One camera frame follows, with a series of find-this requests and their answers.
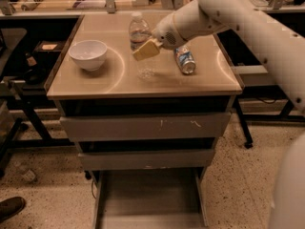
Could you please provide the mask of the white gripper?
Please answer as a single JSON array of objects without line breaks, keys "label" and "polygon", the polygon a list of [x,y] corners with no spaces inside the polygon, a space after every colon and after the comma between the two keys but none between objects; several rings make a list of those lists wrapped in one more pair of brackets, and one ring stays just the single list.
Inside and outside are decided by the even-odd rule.
[{"label": "white gripper", "polygon": [[157,56],[160,48],[174,50],[183,46],[187,41],[180,35],[174,22],[174,13],[162,18],[152,30],[152,38],[135,50],[132,55],[141,61]]}]

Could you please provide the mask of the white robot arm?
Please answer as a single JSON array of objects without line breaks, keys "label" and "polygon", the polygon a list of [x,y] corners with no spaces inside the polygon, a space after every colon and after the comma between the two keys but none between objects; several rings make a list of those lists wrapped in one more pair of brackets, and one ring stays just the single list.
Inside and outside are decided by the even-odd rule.
[{"label": "white robot arm", "polygon": [[[249,0],[193,0],[163,18],[137,60],[173,50],[197,36],[233,30],[305,115],[305,38],[256,8]],[[280,164],[268,229],[305,229],[305,134]]]}]

